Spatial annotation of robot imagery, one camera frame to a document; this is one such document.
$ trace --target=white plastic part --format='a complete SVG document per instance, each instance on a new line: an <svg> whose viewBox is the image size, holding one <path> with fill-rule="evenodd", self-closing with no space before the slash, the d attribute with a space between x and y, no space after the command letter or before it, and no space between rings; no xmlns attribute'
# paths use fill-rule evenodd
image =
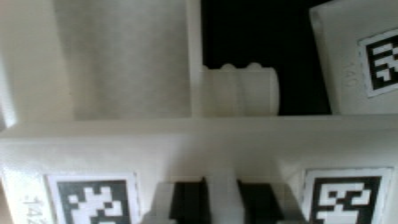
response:
<svg viewBox="0 0 398 224"><path fill-rule="evenodd" d="M216 224L241 224L245 208L232 170L213 170L205 180L211 221Z"/></svg>
<svg viewBox="0 0 398 224"><path fill-rule="evenodd" d="M396 86L369 94L360 58L360 41L398 28L398 1L330 1L310 9L310 20L332 113L398 113Z"/></svg>
<svg viewBox="0 0 398 224"><path fill-rule="evenodd" d="M190 117L184 6L184 0L1 2L6 126Z"/></svg>
<svg viewBox="0 0 398 224"><path fill-rule="evenodd" d="M223 65L205 69L204 116L275 116L278 112L278 82L271 68L252 63L245 69Z"/></svg>
<svg viewBox="0 0 398 224"><path fill-rule="evenodd" d="M10 127L17 122L14 101L10 96L8 77L3 67L3 59L0 56L0 130Z"/></svg>

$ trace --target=dark background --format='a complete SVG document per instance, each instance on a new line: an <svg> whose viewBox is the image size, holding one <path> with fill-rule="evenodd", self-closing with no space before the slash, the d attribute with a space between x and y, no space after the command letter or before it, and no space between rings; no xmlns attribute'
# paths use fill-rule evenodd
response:
<svg viewBox="0 0 398 224"><path fill-rule="evenodd" d="M273 67L278 115L330 114L309 8L325 0L202 0L204 65Z"/></svg>

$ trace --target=white divider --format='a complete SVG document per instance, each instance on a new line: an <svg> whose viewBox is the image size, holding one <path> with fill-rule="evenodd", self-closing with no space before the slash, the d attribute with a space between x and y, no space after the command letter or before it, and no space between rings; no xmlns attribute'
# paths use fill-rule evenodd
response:
<svg viewBox="0 0 398 224"><path fill-rule="evenodd" d="M245 208L232 171L214 170L205 180L211 221L216 224L241 224L245 220Z"/></svg>
<svg viewBox="0 0 398 224"><path fill-rule="evenodd" d="M53 2L76 119L190 117L186 1Z"/></svg>

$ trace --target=ridged white object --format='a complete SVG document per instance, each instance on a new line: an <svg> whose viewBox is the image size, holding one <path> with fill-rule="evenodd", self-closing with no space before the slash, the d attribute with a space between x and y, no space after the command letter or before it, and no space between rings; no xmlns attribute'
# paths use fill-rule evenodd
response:
<svg viewBox="0 0 398 224"><path fill-rule="evenodd" d="M278 82L271 68L252 63L245 69L225 64L204 67L204 116L273 116L278 112Z"/></svg>

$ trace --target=black slot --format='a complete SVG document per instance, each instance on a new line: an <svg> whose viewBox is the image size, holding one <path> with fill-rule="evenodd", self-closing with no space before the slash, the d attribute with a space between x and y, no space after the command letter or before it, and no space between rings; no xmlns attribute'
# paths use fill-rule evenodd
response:
<svg viewBox="0 0 398 224"><path fill-rule="evenodd" d="M245 184L237 181L245 206L245 224L275 224L284 220L269 184Z"/></svg>
<svg viewBox="0 0 398 224"><path fill-rule="evenodd" d="M170 219L177 224L211 224L207 184L175 183L170 205Z"/></svg>
<svg viewBox="0 0 398 224"><path fill-rule="evenodd" d="M326 0L202 0L202 60L209 69L273 67L278 115L330 114L309 8Z"/></svg>

